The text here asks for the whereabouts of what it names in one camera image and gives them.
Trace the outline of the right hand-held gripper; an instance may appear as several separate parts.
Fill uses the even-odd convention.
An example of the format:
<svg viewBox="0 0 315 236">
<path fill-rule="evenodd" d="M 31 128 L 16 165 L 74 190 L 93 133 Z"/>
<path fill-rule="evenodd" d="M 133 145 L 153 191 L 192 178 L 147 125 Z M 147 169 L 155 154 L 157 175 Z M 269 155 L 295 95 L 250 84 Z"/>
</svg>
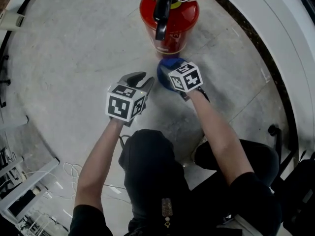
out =
<svg viewBox="0 0 315 236">
<path fill-rule="evenodd" d="M 189 100 L 187 92 L 197 90 L 209 101 L 201 88 L 203 80 L 199 68 L 186 60 L 161 60 L 159 62 L 159 82 L 167 90 L 178 93 L 185 101 Z"/>
</svg>

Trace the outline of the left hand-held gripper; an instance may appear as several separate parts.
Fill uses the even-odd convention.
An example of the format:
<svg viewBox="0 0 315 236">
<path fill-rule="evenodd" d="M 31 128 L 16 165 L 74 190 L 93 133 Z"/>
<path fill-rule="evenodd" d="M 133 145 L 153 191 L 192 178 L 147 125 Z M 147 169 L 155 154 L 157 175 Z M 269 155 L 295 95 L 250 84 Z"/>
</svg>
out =
<svg viewBox="0 0 315 236">
<path fill-rule="evenodd" d="M 105 110 L 110 118 L 116 118 L 123 121 L 125 126 L 131 126 L 134 118 L 142 113 L 147 92 L 150 92 L 155 82 L 154 77 L 150 77 L 142 86 L 137 87 L 145 77 L 146 72 L 129 73 L 109 88 Z"/>
</svg>

